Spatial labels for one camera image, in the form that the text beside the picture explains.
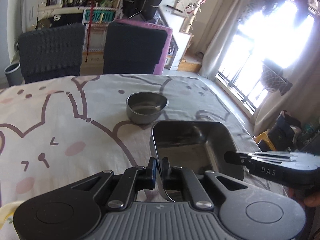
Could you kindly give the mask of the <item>person right hand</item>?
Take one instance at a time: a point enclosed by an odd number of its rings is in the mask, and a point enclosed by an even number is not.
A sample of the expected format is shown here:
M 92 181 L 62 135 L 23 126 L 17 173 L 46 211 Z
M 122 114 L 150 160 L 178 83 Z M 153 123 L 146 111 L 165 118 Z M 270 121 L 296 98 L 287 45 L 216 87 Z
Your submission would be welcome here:
M 309 194 L 308 196 L 298 197 L 295 190 L 288 188 L 287 195 L 298 202 L 302 207 L 319 207 L 320 204 L 320 193 L 319 191 Z

